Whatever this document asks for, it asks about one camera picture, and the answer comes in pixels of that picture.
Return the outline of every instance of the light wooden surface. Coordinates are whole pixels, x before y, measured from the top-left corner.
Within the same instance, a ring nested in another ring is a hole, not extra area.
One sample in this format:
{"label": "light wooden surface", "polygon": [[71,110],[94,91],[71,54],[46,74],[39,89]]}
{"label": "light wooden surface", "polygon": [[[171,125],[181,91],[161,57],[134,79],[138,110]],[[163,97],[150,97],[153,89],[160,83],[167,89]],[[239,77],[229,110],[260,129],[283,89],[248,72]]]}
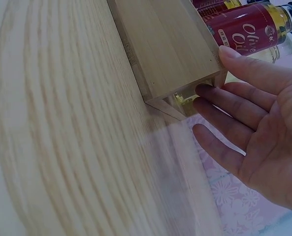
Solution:
{"label": "light wooden surface", "polygon": [[184,123],[142,100],[106,0],[0,0],[0,236],[220,236]]}
{"label": "light wooden surface", "polygon": [[220,73],[218,45],[189,0],[108,0],[146,101]]}

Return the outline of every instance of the bottle label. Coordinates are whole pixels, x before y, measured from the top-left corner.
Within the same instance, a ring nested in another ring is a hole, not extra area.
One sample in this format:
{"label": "bottle label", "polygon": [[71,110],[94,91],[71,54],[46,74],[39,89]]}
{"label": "bottle label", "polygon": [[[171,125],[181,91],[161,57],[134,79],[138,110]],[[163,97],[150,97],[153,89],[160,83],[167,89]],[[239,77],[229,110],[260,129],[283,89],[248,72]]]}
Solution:
{"label": "bottle label", "polygon": [[209,15],[219,14],[219,13],[221,13],[223,11],[227,11],[227,10],[228,10],[228,7],[226,6],[226,4],[224,2],[213,4],[211,6],[204,7],[201,9],[197,9],[197,11],[201,15],[201,17],[208,17]]}
{"label": "bottle label", "polygon": [[260,3],[203,17],[218,45],[250,55],[276,46],[278,33],[272,17]]}
{"label": "bottle label", "polygon": [[224,3],[224,0],[193,0],[193,5],[197,10],[212,6],[218,3]]}

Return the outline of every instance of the wood grain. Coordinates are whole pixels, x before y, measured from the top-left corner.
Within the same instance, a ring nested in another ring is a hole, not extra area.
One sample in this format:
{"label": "wood grain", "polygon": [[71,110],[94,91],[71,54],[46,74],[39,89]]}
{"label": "wood grain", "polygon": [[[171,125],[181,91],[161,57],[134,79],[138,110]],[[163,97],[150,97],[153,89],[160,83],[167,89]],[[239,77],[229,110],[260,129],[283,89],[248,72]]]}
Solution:
{"label": "wood grain", "polygon": [[106,0],[0,0],[0,236],[219,236],[186,124],[144,104]]}

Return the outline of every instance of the wooden drawer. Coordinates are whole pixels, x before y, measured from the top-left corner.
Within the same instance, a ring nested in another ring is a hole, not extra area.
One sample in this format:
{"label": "wooden drawer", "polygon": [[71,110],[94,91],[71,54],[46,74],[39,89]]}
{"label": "wooden drawer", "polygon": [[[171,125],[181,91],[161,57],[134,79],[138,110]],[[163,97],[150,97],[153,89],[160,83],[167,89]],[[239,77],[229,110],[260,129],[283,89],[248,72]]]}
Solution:
{"label": "wooden drawer", "polygon": [[177,119],[195,86],[221,86],[218,45],[189,0],[108,0],[143,99]]}

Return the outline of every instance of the pink fabric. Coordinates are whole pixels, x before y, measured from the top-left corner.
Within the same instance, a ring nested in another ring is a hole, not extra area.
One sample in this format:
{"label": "pink fabric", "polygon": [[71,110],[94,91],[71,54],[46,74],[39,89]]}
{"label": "pink fabric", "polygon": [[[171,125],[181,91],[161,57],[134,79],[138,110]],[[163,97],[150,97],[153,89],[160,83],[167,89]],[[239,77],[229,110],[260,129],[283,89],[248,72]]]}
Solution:
{"label": "pink fabric", "polygon": [[[197,123],[204,124],[227,146],[243,153],[202,116],[193,116],[187,122],[190,129]],[[269,202],[258,192],[246,187],[216,163],[196,140],[195,144],[206,170],[226,236],[260,235],[260,231],[265,226],[273,225],[283,215],[290,212],[288,209]]]}

